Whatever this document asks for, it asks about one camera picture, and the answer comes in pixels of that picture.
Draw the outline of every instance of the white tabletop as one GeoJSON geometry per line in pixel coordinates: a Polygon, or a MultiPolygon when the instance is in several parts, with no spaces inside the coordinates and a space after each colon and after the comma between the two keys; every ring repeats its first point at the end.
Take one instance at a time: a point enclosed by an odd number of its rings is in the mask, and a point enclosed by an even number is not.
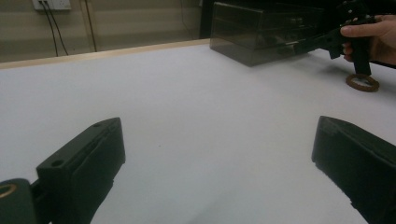
{"type": "Polygon", "coordinates": [[[92,223],[366,223],[311,161],[319,116],[396,145],[396,73],[375,93],[327,51],[246,67],[208,45],[0,70],[0,180],[120,117],[127,162],[92,223]]]}

